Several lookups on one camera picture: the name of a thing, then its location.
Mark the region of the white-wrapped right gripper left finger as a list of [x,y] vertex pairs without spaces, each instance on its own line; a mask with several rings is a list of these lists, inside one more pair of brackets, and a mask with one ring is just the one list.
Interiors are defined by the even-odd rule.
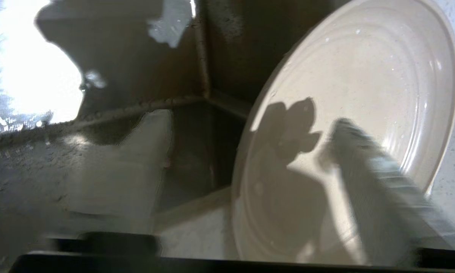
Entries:
[[154,110],[117,145],[89,147],[70,176],[61,235],[150,234],[174,141],[174,113]]

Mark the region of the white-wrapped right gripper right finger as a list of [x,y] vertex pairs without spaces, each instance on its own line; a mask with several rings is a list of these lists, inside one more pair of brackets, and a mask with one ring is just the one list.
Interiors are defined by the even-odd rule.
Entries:
[[349,119],[330,142],[366,258],[375,266],[455,266],[455,226]]

